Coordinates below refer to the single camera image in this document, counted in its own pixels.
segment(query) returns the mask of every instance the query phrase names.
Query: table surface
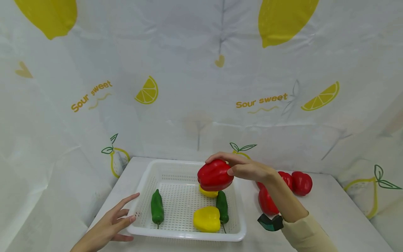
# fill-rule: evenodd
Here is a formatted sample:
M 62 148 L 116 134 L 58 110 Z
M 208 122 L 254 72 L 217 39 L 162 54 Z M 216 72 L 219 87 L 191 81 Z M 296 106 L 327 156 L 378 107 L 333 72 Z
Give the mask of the table surface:
M 134 157 L 113 187 L 90 228 L 121 199 L 135 193 L 141 176 L 152 158 Z M 340 252 L 393 252 L 374 226 L 361 213 L 337 181 L 326 174 L 310 174 L 313 188 L 301 203 L 322 225 Z M 258 188 L 252 181 L 240 180 L 240 194 L 244 203 L 247 234 L 241 242 L 208 242 L 135 236 L 133 242 L 110 242 L 103 252 L 128 251 L 282 251 L 295 252 L 281 231 L 264 230 L 256 221 L 261 215 Z

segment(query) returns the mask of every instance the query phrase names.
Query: sleeve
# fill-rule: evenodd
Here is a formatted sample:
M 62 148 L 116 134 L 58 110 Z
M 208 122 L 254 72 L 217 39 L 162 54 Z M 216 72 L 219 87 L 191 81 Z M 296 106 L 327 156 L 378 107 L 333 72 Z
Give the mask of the sleeve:
M 336 246 L 313 216 L 288 223 L 281 229 L 285 238 L 298 252 L 338 252 Z

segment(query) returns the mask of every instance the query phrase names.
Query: printed fabric backdrop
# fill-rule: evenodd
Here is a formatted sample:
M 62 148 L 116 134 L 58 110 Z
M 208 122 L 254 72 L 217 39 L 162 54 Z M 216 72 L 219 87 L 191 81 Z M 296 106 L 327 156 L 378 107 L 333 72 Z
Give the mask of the printed fabric backdrop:
M 402 12 L 399 0 L 3 1 L 0 250 L 68 251 L 133 156 L 217 151 L 332 174 L 403 250 Z

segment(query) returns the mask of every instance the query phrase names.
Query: white plastic basket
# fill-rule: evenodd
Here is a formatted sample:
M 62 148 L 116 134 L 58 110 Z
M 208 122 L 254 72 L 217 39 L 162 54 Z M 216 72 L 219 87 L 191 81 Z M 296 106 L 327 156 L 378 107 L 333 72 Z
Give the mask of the white plastic basket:
M 140 196 L 133 201 L 130 215 L 137 220 L 127 231 L 135 235 L 205 241 L 239 242 L 246 235 L 246 222 L 237 178 L 224 190 L 228 202 L 229 222 L 218 233 L 202 233 L 193 226 L 193 213 L 205 206 L 215 206 L 216 199 L 199 192 L 197 172 L 201 162 L 176 160 L 152 161 L 136 189 Z M 151 220 L 151 198 L 159 189 L 164 205 L 164 222 L 157 229 Z

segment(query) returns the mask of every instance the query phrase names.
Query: fingernail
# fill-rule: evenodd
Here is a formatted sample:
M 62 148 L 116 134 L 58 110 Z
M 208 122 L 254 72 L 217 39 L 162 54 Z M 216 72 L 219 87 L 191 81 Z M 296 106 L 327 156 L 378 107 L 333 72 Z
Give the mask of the fingernail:
M 227 170 L 227 174 L 230 175 L 230 176 L 233 176 L 233 175 L 234 175 L 234 171 L 233 171 L 232 169 L 228 169 L 228 170 Z

